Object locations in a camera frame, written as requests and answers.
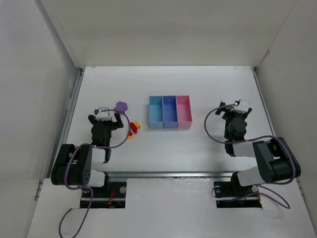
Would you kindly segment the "purple lego piece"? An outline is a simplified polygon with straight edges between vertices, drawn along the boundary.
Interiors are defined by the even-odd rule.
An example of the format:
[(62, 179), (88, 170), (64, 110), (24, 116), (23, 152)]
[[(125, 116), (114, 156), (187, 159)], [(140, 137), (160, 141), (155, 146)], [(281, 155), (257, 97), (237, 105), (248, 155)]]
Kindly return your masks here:
[(116, 103), (114, 110), (118, 113), (125, 114), (125, 112), (128, 110), (128, 105), (125, 102), (119, 101)]

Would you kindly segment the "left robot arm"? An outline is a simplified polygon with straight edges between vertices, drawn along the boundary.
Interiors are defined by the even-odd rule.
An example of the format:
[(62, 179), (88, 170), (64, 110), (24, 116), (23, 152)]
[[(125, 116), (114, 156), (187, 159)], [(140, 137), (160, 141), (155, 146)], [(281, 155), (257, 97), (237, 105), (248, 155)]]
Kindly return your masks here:
[(112, 131), (123, 128), (121, 115), (114, 112), (115, 120), (109, 112), (89, 115), (92, 124), (92, 143), (80, 146), (62, 144), (51, 172), (54, 185), (73, 187), (103, 187), (107, 184), (107, 175), (92, 169), (93, 164), (104, 164), (110, 160)]

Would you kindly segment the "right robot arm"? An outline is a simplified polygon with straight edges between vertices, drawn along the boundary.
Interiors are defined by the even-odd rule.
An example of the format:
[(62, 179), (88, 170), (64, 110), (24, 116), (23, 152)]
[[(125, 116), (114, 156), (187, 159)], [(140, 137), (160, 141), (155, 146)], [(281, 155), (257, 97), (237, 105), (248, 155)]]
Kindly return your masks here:
[(258, 192), (258, 185), (276, 183), (297, 178), (301, 168), (282, 137), (271, 137), (267, 141), (247, 141), (246, 118), (252, 109), (247, 101), (237, 101), (234, 106), (219, 104), (216, 115), (225, 120), (224, 148), (231, 157), (249, 157), (257, 162), (255, 167), (234, 172), (230, 181), (214, 183), (216, 198), (243, 197)]

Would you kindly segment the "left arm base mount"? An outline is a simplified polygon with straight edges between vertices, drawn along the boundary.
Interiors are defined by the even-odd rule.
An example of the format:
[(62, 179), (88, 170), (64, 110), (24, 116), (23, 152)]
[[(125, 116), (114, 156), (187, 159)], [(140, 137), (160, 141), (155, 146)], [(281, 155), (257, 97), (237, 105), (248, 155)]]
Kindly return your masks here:
[(103, 187), (93, 187), (93, 209), (123, 209), (126, 205), (126, 181), (110, 181)]

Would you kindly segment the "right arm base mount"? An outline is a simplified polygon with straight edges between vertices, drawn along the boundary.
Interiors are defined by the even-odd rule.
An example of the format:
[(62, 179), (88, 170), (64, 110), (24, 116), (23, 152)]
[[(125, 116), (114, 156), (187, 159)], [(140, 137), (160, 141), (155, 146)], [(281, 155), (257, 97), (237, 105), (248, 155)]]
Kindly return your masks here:
[(230, 181), (215, 181), (211, 195), (217, 208), (262, 208), (258, 187), (237, 186)]

